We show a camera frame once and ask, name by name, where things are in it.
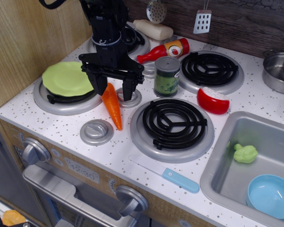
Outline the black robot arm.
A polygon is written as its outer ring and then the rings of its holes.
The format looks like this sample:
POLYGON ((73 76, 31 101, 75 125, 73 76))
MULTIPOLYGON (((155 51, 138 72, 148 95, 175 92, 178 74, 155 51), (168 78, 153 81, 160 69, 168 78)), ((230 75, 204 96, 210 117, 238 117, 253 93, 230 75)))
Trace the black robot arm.
POLYGON ((95 53, 79 56, 85 72, 95 90, 103 95, 107 79, 121 80, 125 101, 132 99, 138 84, 142 84, 144 67, 128 56, 126 42, 129 9, 122 0, 82 0, 84 15, 92 27, 95 53))

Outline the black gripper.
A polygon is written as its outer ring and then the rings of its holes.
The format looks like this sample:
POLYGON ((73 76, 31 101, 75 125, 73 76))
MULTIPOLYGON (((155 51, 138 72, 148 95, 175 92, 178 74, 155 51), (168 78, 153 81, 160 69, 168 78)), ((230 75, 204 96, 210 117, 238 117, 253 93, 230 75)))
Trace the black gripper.
POLYGON ((122 42, 110 46, 96 45, 96 52, 80 54, 79 60, 82 71, 100 96, 106 90, 108 78, 123 81, 124 101, 130 101, 136 86, 144 81, 144 67, 128 56, 127 47, 122 42))

